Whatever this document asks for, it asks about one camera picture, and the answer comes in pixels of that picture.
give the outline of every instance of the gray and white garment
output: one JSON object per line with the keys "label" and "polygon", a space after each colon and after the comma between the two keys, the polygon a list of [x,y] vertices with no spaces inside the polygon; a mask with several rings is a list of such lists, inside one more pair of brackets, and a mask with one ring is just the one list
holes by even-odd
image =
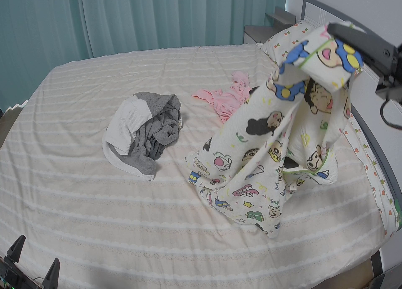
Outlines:
{"label": "gray and white garment", "polygon": [[103,153],[121,170],[152,181],[166,145],[178,138],[177,96],[138,92],[122,102],[102,138]]}

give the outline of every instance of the clothing tag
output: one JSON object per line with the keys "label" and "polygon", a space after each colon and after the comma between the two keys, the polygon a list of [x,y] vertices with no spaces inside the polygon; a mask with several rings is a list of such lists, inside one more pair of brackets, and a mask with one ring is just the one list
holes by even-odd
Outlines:
{"label": "clothing tag", "polygon": [[291,191],[297,191],[297,189],[298,189],[297,181],[292,182],[292,183],[290,184],[290,190],[291,190]]}

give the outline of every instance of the bed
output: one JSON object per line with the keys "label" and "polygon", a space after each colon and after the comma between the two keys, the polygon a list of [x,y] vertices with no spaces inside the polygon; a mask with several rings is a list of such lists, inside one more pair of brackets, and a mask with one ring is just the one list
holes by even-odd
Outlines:
{"label": "bed", "polygon": [[[186,182],[185,155],[222,125],[191,94],[228,88],[235,70],[261,85],[275,68],[257,45],[137,51],[56,67],[0,149],[0,251],[24,234],[20,266],[43,276],[58,257],[61,289],[312,288],[366,260],[390,234],[376,179],[346,135],[336,143],[339,181],[296,192],[272,240],[203,206]],[[102,151],[111,117],[138,91],[176,94],[182,103],[180,136],[157,161],[152,182],[115,168]],[[352,113],[349,135],[367,139],[384,187],[401,200],[381,148]]]}

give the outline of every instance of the curtain fold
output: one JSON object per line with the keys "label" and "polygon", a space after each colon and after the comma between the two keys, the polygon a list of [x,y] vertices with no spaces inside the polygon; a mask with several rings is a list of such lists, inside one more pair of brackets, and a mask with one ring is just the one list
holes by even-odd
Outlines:
{"label": "curtain fold", "polygon": [[0,108],[28,99],[48,72],[134,50],[242,44],[285,0],[0,0]]}

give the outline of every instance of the gray fabric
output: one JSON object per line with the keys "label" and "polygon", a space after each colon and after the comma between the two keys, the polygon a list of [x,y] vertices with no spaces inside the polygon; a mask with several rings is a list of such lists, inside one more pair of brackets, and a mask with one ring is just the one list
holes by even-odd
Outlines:
{"label": "gray fabric", "polygon": [[134,94],[145,100],[152,118],[136,132],[128,155],[120,155],[108,144],[114,155],[123,163],[137,168],[144,175],[154,175],[156,162],[165,146],[178,138],[181,103],[176,95],[159,95],[151,92]]}

